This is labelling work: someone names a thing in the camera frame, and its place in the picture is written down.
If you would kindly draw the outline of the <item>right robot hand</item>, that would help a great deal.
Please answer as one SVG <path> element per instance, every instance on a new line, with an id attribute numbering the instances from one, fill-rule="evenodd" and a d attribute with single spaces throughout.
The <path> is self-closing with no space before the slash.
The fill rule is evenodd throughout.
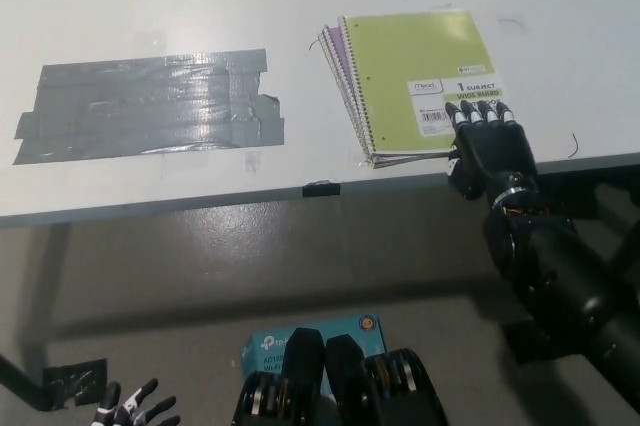
<path id="1" fill-rule="evenodd" d="M 534 190 L 536 164 L 523 127 L 502 101 L 447 102 L 455 138 L 448 157 L 449 184 L 467 200 L 490 204 Z"/>

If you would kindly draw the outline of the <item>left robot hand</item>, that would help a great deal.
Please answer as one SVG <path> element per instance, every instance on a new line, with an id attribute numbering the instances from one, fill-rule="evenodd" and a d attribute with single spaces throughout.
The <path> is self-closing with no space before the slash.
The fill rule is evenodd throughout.
<path id="1" fill-rule="evenodd" d="M 106 386 L 105 394 L 97 407 L 92 426 L 146 426 L 158 416 L 169 412 L 177 403 L 175 396 L 169 396 L 151 408 L 145 409 L 143 402 L 151 396 L 159 385 L 153 378 L 135 390 L 126 400 L 121 401 L 121 384 L 117 381 Z"/>

